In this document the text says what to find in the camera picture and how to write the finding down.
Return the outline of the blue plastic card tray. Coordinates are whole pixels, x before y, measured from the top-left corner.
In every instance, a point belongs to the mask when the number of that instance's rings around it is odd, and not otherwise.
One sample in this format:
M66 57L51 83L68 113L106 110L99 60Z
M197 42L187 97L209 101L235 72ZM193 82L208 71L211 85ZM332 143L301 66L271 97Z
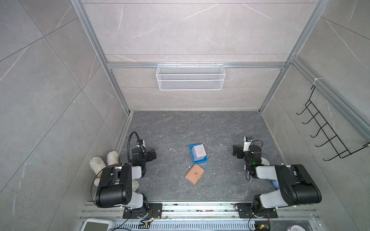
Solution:
M207 161L208 161L208 157L207 157L207 156L206 156L204 159L200 160L200 161L194 161L193 154L192 154L192 148L193 148L193 146L195 146L195 145L191 145L191 146L190 146L190 153L191 153L191 157L192 157L192 161L193 161L193 163L194 163L194 164L201 164L201 163L205 163L205 162L207 162Z

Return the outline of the tan leather card holder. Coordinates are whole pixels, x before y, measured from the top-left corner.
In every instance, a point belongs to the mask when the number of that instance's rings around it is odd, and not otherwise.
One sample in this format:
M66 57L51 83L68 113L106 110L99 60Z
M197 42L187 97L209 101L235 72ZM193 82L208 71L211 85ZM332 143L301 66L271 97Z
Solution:
M202 178L204 174L204 169L199 165L195 164L190 171L187 173L185 178L191 182L193 185L196 185L197 182Z

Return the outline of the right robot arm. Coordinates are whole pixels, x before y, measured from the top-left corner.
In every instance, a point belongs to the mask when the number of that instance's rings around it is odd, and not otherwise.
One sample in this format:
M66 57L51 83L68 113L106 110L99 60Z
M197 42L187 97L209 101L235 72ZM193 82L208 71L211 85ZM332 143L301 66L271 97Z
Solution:
M318 204L322 194L301 164L297 165L266 165L262 163L262 147L250 144L248 150L233 145L233 156L245 161L245 177L268 180L276 183L275 191L254 196L251 212L264 217L276 208L297 205Z

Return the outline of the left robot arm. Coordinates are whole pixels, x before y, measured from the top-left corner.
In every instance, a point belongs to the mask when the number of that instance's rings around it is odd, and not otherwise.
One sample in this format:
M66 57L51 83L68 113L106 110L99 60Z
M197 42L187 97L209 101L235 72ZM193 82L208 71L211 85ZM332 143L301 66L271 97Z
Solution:
M123 207L124 218L149 218L152 211L144 194L137 193L138 179L146 173L146 163L157 158L154 149L149 151L143 148L132 150L132 159L121 165L119 154L112 151L107 155L107 163L100 157L93 157L89 165L95 173L92 186L96 186L96 193L91 195L92 202L98 208Z

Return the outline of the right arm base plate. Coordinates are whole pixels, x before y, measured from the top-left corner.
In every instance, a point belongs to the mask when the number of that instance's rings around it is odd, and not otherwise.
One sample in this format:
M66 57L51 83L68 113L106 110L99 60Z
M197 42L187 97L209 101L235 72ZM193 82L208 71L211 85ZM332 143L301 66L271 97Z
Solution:
M237 203L234 209L238 212L240 218L278 218L275 208L260 208L252 203Z

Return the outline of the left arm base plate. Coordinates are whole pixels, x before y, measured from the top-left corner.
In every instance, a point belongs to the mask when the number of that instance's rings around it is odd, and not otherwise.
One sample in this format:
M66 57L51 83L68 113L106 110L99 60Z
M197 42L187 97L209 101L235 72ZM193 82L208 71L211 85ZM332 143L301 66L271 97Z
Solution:
M125 209L123 219L151 219L161 218L163 204L162 203L149 203L138 209Z

